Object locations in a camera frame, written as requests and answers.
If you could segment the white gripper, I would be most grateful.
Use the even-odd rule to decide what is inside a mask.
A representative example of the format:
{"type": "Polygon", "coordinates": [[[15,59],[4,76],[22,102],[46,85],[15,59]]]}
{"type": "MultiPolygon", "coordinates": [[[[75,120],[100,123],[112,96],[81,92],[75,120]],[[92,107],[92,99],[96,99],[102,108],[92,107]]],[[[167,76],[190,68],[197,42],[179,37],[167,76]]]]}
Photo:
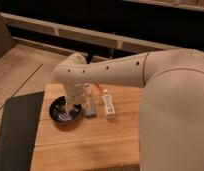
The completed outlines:
{"type": "Polygon", "coordinates": [[[65,85],[67,102],[73,105],[84,104],[87,101],[88,87],[87,83],[65,85]]]}

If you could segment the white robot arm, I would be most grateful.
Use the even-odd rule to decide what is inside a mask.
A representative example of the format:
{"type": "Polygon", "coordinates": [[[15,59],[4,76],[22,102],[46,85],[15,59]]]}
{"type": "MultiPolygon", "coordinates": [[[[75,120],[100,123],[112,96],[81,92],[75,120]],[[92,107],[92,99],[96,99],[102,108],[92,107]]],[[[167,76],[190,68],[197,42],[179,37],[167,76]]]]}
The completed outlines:
{"type": "Polygon", "coordinates": [[[171,49],[88,64],[74,53],[54,69],[68,101],[84,101],[84,85],[140,87],[141,171],[204,171],[204,52],[171,49]]]}

